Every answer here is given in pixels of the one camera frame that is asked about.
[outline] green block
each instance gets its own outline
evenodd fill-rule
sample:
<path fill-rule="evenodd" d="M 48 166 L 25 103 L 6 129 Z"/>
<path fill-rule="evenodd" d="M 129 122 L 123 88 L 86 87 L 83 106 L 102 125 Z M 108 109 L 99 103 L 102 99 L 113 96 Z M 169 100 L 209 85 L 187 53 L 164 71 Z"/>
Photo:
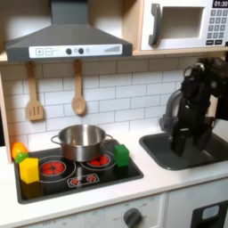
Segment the green block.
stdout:
<path fill-rule="evenodd" d="M 129 150 L 124 144 L 114 146 L 114 160 L 116 161 L 116 163 L 119 167 L 128 166 Z"/>

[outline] black stovetop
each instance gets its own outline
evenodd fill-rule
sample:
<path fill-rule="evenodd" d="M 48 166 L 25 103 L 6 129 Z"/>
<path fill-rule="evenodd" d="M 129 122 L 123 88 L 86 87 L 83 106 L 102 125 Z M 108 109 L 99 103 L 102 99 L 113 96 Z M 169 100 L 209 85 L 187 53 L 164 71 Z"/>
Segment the black stovetop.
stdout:
<path fill-rule="evenodd" d="M 40 180 L 30 184 L 22 182 L 19 166 L 15 164 L 19 203 L 48 200 L 143 178 L 143 173 L 131 159 L 128 167 L 116 165 L 113 155 L 115 144 L 118 142 L 106 142 L 99 159 L 83 163 L 65 159 L 61 148 L 30 153 L 30 157 L 39 158 Z"/>

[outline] red burner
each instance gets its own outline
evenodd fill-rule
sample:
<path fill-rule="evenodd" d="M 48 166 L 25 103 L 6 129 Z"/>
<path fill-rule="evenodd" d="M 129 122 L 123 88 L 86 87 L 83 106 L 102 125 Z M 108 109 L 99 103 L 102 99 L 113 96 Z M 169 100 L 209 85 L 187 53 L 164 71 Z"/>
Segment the red burner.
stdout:
<path fill-rule="evenodd" d="M 110 163 L 110 157 L 105 154 L 99 157 L 98 159 L 91 160 L 89 162 L 89 164 L 93 167 L 103 167 L 109 163 Z"/>
<path fill-rule="evenodd" d="M 43 175 L 60 175 L 65 170 L 64 163 L 60 161 L 50 161 L 40 167 Z"/>

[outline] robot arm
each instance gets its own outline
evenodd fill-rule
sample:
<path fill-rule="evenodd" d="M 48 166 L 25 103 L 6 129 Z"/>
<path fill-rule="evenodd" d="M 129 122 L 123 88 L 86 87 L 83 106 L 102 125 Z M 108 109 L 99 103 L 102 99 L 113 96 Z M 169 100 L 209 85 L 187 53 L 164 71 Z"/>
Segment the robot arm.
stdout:
<path fill-rule="evenodd" d="M 171 150 L 182 156 L 186 139 L 193 138 L 193 144 L 204 150 L 213 130 L 214 118 L 207 118 L 210 96 L 217 98 L 228 95 L 228 64 L 218 58 L 202 58 L 191 67 L 191 74 L 182 83 L 182 98 L 177 121 L 171 131 Z"/>

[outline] wooden spatula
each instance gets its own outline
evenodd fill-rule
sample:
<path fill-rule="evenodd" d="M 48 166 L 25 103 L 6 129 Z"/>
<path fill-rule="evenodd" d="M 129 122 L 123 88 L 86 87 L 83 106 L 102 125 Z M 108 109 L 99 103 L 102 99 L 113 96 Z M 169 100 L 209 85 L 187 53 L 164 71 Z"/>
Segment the wooden spatula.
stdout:
<path fill-rule="evenodd" d="M 82 62 L 74 61 L 75 69 L 75 97 L 72 101 L 72 109 L 75 114 L 83 115 L 86 111 L 86 102 L 82 96 Z"/>
<path fill-rule="evenodd" d="M 42 119 L 44 117 L 44 110 L 41 103 L 37 100 L 37 88 L 35 80 L 35 68 L 34 62 L 28 62 L 26 64 L 28 72 L 28 87 L 30 94 L 30 101 L 26 107 L 26 117 L 29 120 Z"/>

